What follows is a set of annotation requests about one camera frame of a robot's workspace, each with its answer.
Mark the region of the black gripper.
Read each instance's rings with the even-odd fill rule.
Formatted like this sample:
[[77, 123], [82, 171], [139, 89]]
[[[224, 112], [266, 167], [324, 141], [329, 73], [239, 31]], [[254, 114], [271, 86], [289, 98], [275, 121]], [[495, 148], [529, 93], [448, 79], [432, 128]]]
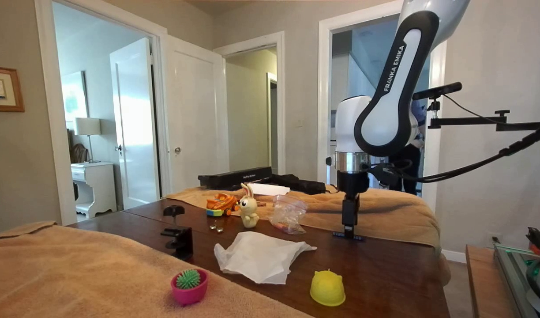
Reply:
[[352, 232], [352, 236], [358, 238], [358, 229], [354, 224], [358, 222], [359, 192], [366, 190], [368, 176], [365, 171], [356, 171], [356, 172], [338, 171], [336, 185], [344, 192], [342, 236], [349, 238]]

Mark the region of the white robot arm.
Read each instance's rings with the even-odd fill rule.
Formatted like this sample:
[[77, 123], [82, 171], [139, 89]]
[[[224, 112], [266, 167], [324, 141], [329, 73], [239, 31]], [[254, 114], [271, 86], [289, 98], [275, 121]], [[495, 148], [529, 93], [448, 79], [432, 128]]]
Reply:
[[388, 156], [411, 141], [411, 95], [428, 52], [456, 27], [469, 0], [404, 0], [396, 31], [372, 95], [342, 100], [335, 114], [336, 186], [342, 238], [359, 239], [359, 194], [368, 188], [368, 156]]

